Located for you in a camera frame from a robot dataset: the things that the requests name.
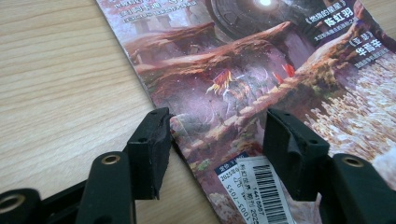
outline magazine cover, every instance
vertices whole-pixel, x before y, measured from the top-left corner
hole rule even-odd
[[[222,223],[251,222],[228,177],[262,155],[269,106],[396,189],[396,42],[359,0],[97,2]],[[296,223],[320,223],[285,195]]]

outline barcode sticker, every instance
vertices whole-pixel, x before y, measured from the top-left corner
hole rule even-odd
[[[292,224],[279,178],[263,156],[237,159],[247,210],[253,224]]]
[[[215,172],[246,223],[250,223],[250,214],[248,212],[247,202],[244,198],[245,192],[244,188],[242,187],[239,168],[236,164],[236,160],[238,158],[245,158],[247,156],[248,154],[243,152],[235,158],[223,163],[221,166],[215,169]]]

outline wooden table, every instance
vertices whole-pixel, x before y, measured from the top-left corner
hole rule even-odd
[[[396,2],[363,3],[396,38]],[[0,192],[86,179],[154,108],[93,0],[2,0],[0,52]],[[173,149],[161,197],[137,202],[139,223],[217,222]]]

